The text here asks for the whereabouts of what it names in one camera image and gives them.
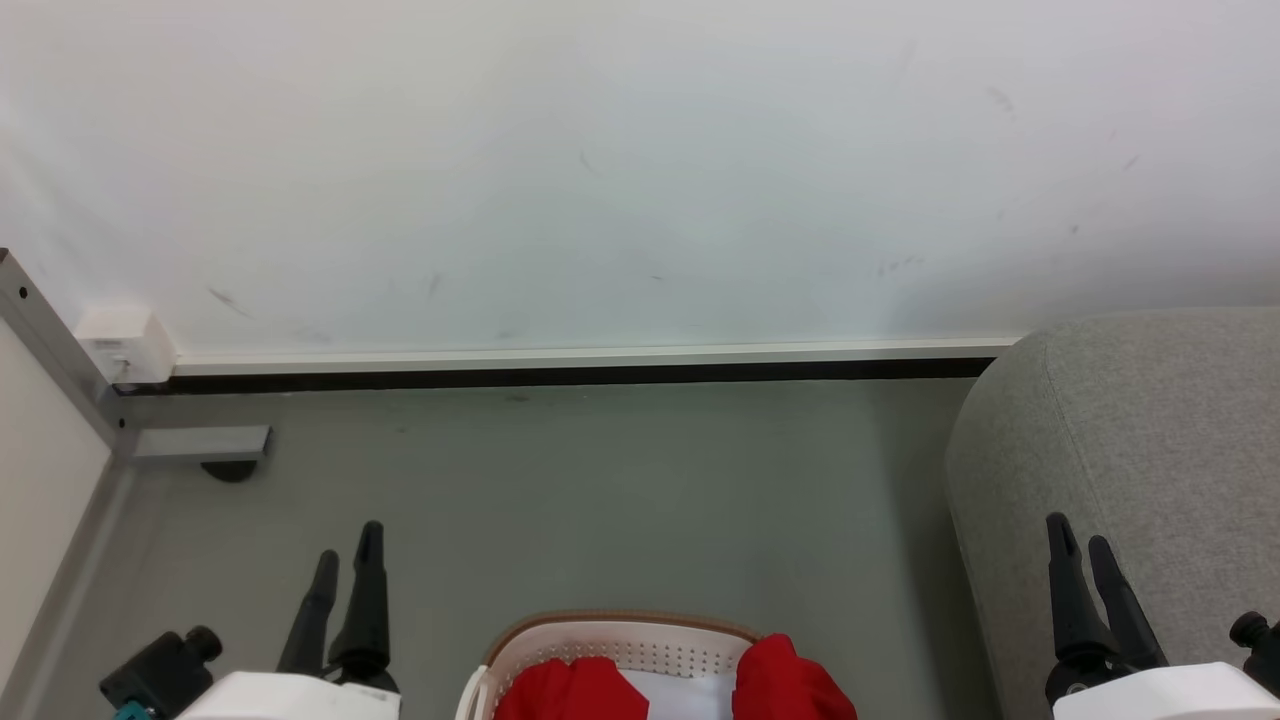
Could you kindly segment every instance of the gray sofa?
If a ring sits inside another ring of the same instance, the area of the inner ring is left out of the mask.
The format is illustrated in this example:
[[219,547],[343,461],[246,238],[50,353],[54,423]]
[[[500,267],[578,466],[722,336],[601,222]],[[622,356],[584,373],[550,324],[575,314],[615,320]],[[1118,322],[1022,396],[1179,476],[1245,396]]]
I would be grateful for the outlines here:
[[1044,516],[1105,534],[1170,662],[1280,616],[1280,309],[1128,313],[1034,333],[973,388],[947,455],[1007,720],[1047,717]]

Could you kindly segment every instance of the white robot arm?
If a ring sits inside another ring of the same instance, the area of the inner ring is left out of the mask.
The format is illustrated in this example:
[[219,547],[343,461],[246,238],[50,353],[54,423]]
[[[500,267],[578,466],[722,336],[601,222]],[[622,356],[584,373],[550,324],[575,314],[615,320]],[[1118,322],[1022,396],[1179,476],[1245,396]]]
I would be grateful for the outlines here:
[[1229,633],[1236,644],[1253,650],[1245,671],[1225,662],[1170,666],[1107,541],[1089,539],[1089,562],[1110,628],[1085,585],[1080,548],[1066,516],[1055,512],[1046,524],[1059,662],[1044,694],[1055,720],[1280,717],[1280,632],[1265,618],[1247,612]]
[[328,665],[325,626],[338,594],[338,553],[332,550],[320,556],[275,673],[232,673],[214,683],[205,662],[221,655],[218,635],[202,626],[184,639],[165,633],[100,684],[115,720],[396,720],[401,696],[387,673],[390,630],[380,523],[365,524],[353,565],[351,602]]

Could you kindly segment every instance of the red cloth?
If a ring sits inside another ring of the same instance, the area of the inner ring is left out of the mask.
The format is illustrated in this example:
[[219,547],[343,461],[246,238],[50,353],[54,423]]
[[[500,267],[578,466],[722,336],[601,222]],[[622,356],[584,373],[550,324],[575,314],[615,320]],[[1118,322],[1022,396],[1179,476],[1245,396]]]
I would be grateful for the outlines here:
[[[502,697],[494,720],[646,720],[649,701],[607,657],[526,669]],[[791,638],[769,635],[737,662],[733,720],[858,720],[854,703]]]
[[769,635],[737,661],[733,720],[858,720],[854,703],[791,638]]
[[494,720],[645,720],[649,701],[608,657],[556,659],[525,669]]

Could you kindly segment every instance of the white plastic basket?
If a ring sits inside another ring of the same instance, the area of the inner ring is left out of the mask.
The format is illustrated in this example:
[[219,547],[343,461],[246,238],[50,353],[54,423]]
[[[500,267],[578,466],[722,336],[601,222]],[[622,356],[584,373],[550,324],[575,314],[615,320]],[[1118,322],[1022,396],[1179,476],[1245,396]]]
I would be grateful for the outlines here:
[[716,620],[655,612],[582,611],[522,620],[489,651],[462,691],[454,720],[493,720],[526,667],[558,657],[608,657],[620,670],[675,678],[736,674],[756,633]]

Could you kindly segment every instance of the electrical outlet box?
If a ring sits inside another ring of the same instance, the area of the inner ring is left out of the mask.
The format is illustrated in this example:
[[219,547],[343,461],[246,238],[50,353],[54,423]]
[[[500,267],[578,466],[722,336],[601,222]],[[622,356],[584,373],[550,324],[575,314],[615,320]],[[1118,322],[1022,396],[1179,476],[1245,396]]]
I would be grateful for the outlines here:
[[92,307],[74,334],[113,383],[163,383],[178,360],[169,334],[147,307]]

